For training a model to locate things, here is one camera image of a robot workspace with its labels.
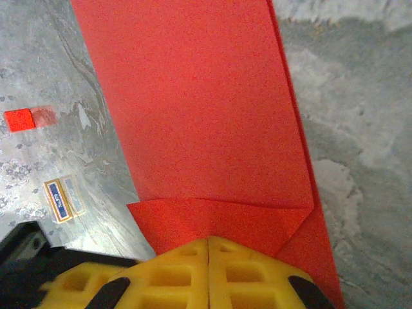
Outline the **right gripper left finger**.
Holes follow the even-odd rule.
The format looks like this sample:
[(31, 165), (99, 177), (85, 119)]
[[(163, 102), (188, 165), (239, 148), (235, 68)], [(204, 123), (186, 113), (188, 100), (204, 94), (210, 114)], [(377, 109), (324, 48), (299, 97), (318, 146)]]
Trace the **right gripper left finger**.
[(87, 308), (208, 308), (209, 247), (197, 239), (127, 268)]

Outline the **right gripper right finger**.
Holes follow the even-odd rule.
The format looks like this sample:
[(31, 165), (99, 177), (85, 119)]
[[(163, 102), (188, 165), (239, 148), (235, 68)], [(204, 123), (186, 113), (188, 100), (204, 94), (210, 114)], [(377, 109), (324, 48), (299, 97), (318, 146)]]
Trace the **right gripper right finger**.
[(209, 238), (210, 308), (334, 308), (304, 271), (221, 237)]

